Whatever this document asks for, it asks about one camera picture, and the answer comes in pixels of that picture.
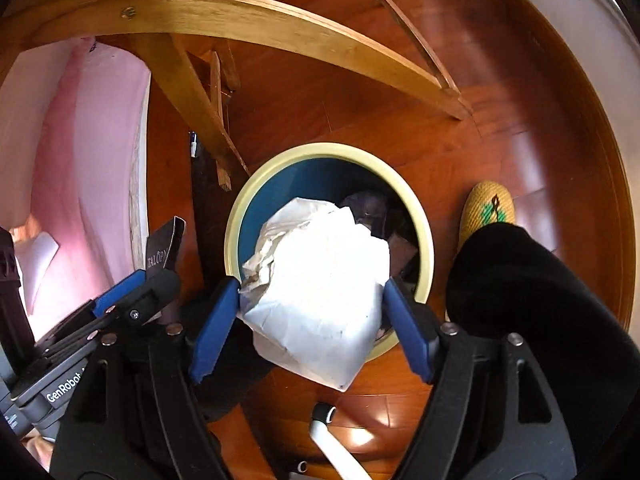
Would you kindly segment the person left hand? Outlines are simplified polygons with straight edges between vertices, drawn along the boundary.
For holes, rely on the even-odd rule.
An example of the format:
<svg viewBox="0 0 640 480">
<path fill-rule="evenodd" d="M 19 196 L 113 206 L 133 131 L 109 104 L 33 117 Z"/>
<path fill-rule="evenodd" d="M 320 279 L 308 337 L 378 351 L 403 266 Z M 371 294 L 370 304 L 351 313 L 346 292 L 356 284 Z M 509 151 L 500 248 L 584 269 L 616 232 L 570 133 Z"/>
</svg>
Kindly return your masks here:
<svg viewBox="0 0 640 480">
<path fill-rule="evenodd" d="M 37 429 L 32 429 L 21 440 L 21 444 L 45 471 L 50 471 L 54 451 L 54 444 L 51 441 L 45 439 Z"/>
</svg>

